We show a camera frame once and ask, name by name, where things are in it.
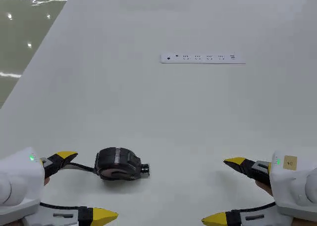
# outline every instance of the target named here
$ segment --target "small black cable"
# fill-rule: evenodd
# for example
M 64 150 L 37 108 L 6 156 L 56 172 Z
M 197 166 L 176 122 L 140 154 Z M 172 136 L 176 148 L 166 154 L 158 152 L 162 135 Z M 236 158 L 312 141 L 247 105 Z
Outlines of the small black cable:
M 50 205 L 41 202 L 40 206 L 50 208 L 50 209 L 55 209 L 55 210 L 78 210 L 78 206 L 59 206 L 59 205 Z
M 89 172 L 92 172 L 94 174 L 97 174 L 97 172 L 96 172 L 96 170 L 94 168 L 91 168 L 91 167 L 88 167 L 88 166 L 85 166 L 85 165 L 81 165 L 81 164 L 78 164 L 78 163 L 69 163 L 67 165 L 72 165 L 72 166 L 78 167 L 81 170 L 85 170 L 85 171 L 89 171 Z

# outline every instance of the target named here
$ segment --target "white power strip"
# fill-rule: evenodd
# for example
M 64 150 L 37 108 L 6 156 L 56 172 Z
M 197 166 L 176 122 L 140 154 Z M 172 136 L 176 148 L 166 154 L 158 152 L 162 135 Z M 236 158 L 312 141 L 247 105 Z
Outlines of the white power strip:
M 182 54 L 169 53 L 160 56 L 161 63 L 215 63 L 215 64 L 245 64 L 237 54 Z

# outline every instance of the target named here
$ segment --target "label sticker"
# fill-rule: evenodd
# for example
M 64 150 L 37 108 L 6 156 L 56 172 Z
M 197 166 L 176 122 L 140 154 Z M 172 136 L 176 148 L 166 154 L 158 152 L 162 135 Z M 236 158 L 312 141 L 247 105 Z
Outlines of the label sticker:
M 297 169 L 297 157 L 285 156 L 283 168 L 288 169 L 288 170 L 296 170 Z

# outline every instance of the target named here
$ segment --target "white table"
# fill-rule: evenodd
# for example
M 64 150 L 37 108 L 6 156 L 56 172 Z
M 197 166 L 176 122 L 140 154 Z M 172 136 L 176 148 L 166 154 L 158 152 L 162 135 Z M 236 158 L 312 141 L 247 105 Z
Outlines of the white table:
M 126 147 L 151 178 L 64 170 L 43 201 L 103 207 L 110 226 L 200 226 L 270 203 L 225 158 L 317 154 L 317 0 L 69 0 L 0 113 L 1 156 Z M 246 65 L 161 64 L 240 52 Z

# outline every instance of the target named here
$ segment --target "floor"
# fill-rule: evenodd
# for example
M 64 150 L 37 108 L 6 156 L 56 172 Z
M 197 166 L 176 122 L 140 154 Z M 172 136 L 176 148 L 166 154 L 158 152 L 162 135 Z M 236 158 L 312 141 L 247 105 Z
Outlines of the floor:
M 67 0 L 0 0 L 0 108 Z

